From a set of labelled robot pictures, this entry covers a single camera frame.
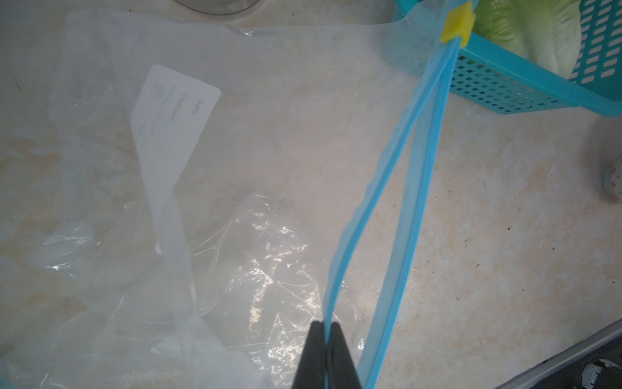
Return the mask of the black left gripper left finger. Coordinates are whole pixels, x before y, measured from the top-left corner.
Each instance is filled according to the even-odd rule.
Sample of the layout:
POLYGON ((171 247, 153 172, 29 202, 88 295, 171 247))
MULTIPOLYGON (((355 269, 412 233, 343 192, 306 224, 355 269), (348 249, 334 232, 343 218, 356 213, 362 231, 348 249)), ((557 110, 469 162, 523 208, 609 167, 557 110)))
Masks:
POLYGON ((292 389, 324 389, 327 379, 327 343, 324 322, 310 324, 292 389))

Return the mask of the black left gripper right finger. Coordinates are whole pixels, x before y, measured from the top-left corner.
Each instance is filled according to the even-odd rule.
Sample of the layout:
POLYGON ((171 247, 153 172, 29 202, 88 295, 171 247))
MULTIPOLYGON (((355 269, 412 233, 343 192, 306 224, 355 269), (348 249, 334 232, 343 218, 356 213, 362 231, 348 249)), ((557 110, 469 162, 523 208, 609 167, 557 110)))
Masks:
POLYGON ((339 323, 330 325, 327 343, 327 387, 330 389, 362 388, 339 323))

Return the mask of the clear zipper bag blue seal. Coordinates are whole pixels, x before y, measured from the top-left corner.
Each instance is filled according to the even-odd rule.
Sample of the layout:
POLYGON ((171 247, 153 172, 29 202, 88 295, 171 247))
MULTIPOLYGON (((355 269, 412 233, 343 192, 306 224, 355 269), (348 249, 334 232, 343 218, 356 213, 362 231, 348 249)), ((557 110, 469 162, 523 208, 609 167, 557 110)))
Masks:
POLYGON ((1 4, 1 385, 289 387, 310 324, 382 369, 458 42, 1 4))

